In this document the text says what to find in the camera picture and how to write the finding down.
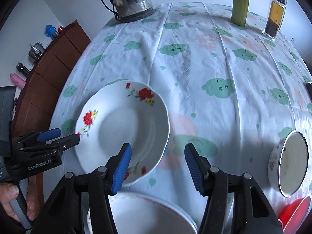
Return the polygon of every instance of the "floral plate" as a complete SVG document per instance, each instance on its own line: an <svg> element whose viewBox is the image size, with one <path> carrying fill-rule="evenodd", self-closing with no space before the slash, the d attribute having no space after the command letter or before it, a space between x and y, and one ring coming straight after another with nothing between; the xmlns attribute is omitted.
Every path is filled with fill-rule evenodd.
<svg viewBox="0 0 312 234"><path fill-rule="evenodd" d="M169 131L162 97L144 83L119 81L100 89L83 107L75 151L82 169L90 173L129 143L132 158L123 183L129 186L160 162Z"/></svg>

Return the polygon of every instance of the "metal object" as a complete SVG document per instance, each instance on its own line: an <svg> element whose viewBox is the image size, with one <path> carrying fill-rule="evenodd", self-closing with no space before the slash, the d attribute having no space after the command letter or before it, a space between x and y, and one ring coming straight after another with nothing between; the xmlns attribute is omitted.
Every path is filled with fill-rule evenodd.
<svg viewBox="0 0 312 234"><path fill-rule="evenodd" d="M22 63L18 63L16 65L16 69L21 72L24 76L28 76L28 74L30 73L30 70L28 68L26 68Z"/></svg>
<svg viewBox="0 0 312 234"><path fill-rule="evenodd" d="M72 178L72 177L73 177L73 173L71 172L65 173L65 178Z"/></svg>
<svg viewBox="0 0 312 234"><path fill-rule="evenodd" d="M40 43L37 42L35 43L35 45L31 46L28 55L29 57L37 61L45 50L46 49Z"/></svg>
<svg viewBox="0 0 312 234"><path fill-rule="evenodd" d="M251 179L252 175L250 173L244 173L244 178Z"/></svg>
<svg viewBox="0 0 312 234"><path fill-rule="evenodd" d="M154 13L151 0L110 0L113 10L103 0L101 1L108 10L114 13L115 18L123 23L137 21Z"/></svg>
<svg viewBox="0 0 312 234"><path fill-rule="evenodd" d="M106 170L107 170L107 167L106 167L106 166L100 166L100 167L98 168L98 171L101 172L101 173L105 172Z"/></svg>
<svg viewBox="0 0 312 234"><path fill-rule="evenodd" d="M218 167L211 167L210 170L213 172L213 173L218 173L219 172L219 168Z"/></svg>

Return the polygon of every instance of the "electric kettle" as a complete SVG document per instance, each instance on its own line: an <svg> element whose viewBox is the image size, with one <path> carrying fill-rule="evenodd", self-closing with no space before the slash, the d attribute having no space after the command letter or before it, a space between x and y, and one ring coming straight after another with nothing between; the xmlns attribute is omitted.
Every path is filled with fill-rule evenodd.
<svg viewBox="0 0 312 234"><path fill-rule="evenodd" d="M137 21L154 13L151 0L110 0L113 10L107 7L103 0L101 1L122 23Z"/></svg>

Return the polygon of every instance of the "table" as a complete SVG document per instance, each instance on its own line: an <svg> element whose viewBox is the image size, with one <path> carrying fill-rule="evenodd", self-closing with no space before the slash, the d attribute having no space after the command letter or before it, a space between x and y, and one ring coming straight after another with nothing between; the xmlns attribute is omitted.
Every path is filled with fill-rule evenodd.
<svg viewBox="0 0 312 234"><path fill-rule="evenodd" d="M251 173L276 214L304 197L312 189L311 161L290 198L267 178L272 148L290 131L302 132L311 147L312 104L305 88L311 75L292 44L282 33L268 40L265 18L255 13L248 13L245 27L231 23L232 7L225 5L170 3L155 11L129 24L112 19L99 32L71 72L50 128L60 127L62 136L74 132L82 107L99 89L140 81L165 100L171 130L157 168L125 190L178 205L200 226L206 198L195 190L183 157L193 142L224 172ZM68 171L83 173L73 148L62 166L44 173L45 198Z"/></svg>

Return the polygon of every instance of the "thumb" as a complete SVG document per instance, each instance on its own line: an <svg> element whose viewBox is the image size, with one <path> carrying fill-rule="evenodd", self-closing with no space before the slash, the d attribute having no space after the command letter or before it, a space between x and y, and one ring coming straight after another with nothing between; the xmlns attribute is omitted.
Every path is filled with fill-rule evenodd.
<svg viewBox="0 0 312 234"><path fill-rule="evenodd" d="M19 194L18 187L10 183L0 184L0 202L8 216L20 222L18 216L11 207L10 201L15 199Z"/></svg>
<svg viewBox="0 0 312 234"><path fill-rule="evenodd" d="M19 194L18 187L10 183L0 184L0 202L2 205L8 204Z"/></svg>

